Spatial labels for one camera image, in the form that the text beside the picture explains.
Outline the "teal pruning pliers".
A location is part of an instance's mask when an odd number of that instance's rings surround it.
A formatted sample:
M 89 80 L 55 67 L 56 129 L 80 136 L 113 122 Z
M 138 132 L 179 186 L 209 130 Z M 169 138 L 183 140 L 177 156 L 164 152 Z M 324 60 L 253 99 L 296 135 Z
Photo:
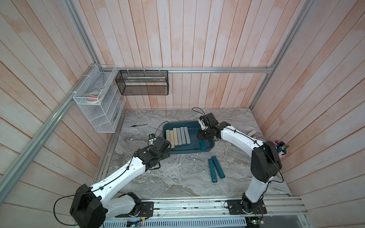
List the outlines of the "teal pruning pliers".
M 221 165 L 220 165 L 220 163 L 219 163 L 219 161 L 218 161 L 217 157 L 216 157 L 216 156 L 213 156 L 213 157 L 212 157 L 212 160 L 213 160 L 213 164 L 214 164 L 214 166 L 215 166 L 215 169 L 216 169 L 216 171 L 217 171 L 217 173 L 218 173 L 219 178 L 220 178 L 220 179 L 225 178 L 225 174 L 224 174 L 224 172 L 223 172 L 223 169 L 221 168 Z
M 200 150 L 206 151 L 206 144 L 204 140 L 200 140 Z
M 210 169 L 210 175 L 211 175 L 211 180 L 212 183 L 216 183 L 217 182 L 217 175 L 216 175 L 216 170 L 215 170 L 215 166 L 213 163 L 212 159 L 208 160 L 208 164 L 209 164 L 209 169 Z

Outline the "beige pruning pliers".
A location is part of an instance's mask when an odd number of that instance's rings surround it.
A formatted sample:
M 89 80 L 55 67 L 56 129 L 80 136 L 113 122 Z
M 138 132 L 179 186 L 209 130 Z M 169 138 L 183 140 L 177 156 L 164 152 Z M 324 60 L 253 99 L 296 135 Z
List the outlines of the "beige pruning pliers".
M 166 130 L 165 135 L 166 135 L 166 140 L 170 141 L 170 130 Z
M 174 145 L 175 146 L 178 146 L 179 145 L 179 141 L 178 141 L 177 128 L 173 128 L 173 134 L 174 134 Z
M 170 137 L 171 148 L 174 149 L 175 148 L 175 139 L 174 139 L 174 131 L 173 130 L 169 131 L 169 137 Z

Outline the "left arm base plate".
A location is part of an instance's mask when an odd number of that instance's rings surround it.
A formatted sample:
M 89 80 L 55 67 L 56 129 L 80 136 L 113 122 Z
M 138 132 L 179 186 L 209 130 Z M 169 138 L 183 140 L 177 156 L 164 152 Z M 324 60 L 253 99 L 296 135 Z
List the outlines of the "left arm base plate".
M 141 202 L 137 203 L 129 214 L 120 214 L 116 218 L 135 218 L 135 217 L 151 217 L 154 213 L 154 202 Z

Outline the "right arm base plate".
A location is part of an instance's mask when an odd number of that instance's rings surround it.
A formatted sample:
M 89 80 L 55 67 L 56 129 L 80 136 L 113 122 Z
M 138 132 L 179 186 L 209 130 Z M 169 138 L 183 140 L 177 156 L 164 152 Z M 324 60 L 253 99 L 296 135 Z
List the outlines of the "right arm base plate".
M 229 210 L 230 215 L 265 215 L 267 209 L 263 200 L 251 203 L 249 200 L 231 199 L 225 201 L 225 208 Z

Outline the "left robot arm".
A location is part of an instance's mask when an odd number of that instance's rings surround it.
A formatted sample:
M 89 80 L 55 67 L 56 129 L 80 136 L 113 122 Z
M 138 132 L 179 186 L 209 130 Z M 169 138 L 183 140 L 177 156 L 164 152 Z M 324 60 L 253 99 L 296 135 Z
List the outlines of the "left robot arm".
M 134 178 L 160 168 L 161 160 L 170 156 L 171 143 L 158 137 L 151 145 L 138 149 L 117 171 L 90 187 L 83 184 L 73 197 L 70 214 L 81 228 L 99 228 L 105 220 L 117 216 L 141 215 L 141 200 L 132 192 L 114 196 Z

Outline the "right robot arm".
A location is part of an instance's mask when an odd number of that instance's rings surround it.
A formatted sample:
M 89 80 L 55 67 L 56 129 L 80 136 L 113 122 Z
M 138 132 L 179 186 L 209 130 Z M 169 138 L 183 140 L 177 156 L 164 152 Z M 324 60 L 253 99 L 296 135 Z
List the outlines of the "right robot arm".
M 227 122 L 219 123 L 212 113 L 200 116 L 200 140 L 222 139 L 243 150 L 251 158 L 252 180 L 242 195 L 241 210 L 247 214 L 255 212 L 262 203 L 264 193 L 282 168 L 277 147 L 271 141 L 260 141 L 238 131 Z

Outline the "grey pruning pliers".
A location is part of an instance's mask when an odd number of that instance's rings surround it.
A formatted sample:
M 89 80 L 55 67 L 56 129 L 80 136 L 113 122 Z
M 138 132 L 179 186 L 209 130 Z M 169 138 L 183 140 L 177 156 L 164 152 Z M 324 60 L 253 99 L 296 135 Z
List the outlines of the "grey pruning pliers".
M 187 144 L 187 141 L 186 141 L 184 127 L 180 127 L 180 131 L 181 131 L 182 145 L 186 145 Z
M 184 130 L 184 135 L 185 135 L 186 145 L 190 145 L 190 144 L 191 144 L 191 139 L 190 139 L 190 135 L 189 135 L 189 131 L 188 131 L 187 126 L 185 126 L 185 127 L 183 128 L 183 130 Z
M 177 128 L 176 131 L 177 131 L 178 145 L 181 146 L 183 144 L 181 129 Z

